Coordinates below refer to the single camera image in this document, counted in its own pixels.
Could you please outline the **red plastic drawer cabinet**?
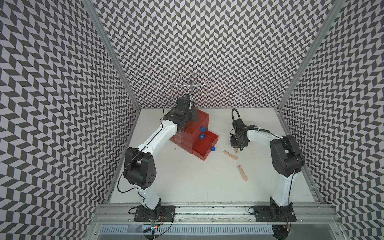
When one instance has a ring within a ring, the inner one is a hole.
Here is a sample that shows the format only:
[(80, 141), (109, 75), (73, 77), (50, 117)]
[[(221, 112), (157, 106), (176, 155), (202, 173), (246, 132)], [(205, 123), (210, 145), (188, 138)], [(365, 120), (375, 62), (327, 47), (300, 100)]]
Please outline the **red plastic drawer cabinet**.
[(205, 127), (208, 130), (209, 114), (201, 110), (197, 110), (197, 121), (187, 122), (186, 126), (181, 131), (177, 132), (170, 140), (179, 147), (192, 154), (193, 145), (197, 142), (198, 137), (203, 132), (200, 127)]

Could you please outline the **red bottom drawer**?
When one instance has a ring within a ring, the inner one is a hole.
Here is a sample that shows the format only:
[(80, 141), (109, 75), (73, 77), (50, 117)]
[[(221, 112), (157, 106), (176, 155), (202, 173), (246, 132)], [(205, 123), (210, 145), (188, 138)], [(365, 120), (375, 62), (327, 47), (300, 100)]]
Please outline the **red bottom drawer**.
[(218, 142), (219, 136), (210, 131), (205, 131), (202, 134), (205, 135), (205, 138), (200, 139), (200, 136), (198, 137), (197, 142), (193, 145), (192, 154), (205, 161), (210, 152), (212, 152), (211, 147), (215, 147)]

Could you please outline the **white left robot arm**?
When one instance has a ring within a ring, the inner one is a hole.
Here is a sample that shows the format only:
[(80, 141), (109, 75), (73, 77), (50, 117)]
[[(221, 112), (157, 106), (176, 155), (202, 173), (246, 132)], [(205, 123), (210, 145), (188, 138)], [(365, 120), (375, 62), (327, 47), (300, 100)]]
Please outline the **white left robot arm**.
[(196, 120), (195, 102), (190, 95), (184, 95), (177, 98), (176, 105), (160, 119), (160, 126), (146, 141), (126, 150), (122, 176), (138, 191), (144, 208), (153, 211), (161, 205), (160, 197), (150, 190), (157, 176), (157, 155), (171, 137)]

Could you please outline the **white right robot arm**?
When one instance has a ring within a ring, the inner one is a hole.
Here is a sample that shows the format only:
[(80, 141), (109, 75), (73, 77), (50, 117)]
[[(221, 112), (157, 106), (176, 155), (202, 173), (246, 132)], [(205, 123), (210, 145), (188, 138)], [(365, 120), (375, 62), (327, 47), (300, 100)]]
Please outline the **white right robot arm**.
[(277, 172), (274, 194), (270, 199), (270, 211), (275, 214), (290, 212), (292, 186), (305, 163), (295, 137), (280, 137), (270, 130), (255, 125), (247, 126), (242, 119), (233, 120), (232, 126), (235, 131), (230, 134), (233, 148), (242, 151), (250, 142), (269, 147), (272, 165)]

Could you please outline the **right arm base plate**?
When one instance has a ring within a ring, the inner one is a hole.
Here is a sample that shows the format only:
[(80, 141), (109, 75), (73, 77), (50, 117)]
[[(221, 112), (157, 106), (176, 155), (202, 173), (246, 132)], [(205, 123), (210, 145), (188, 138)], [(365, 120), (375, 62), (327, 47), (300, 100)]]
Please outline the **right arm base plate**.
[(296, 222), (297, 218), (292, 205), (285, 207), (253, 206), (257, 222)]

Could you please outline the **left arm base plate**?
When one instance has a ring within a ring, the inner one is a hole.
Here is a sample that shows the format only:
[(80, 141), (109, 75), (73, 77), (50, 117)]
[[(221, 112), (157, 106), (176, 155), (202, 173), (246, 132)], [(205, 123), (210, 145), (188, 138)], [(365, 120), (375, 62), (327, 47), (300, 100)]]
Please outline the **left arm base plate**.
[(140, 205), (137, 207), (134, 216), (134, 222), (150, 222), (157, 220), (158, 222), (172, 222), (176, 206), (157, 206), (154, 210), (147, 209)]

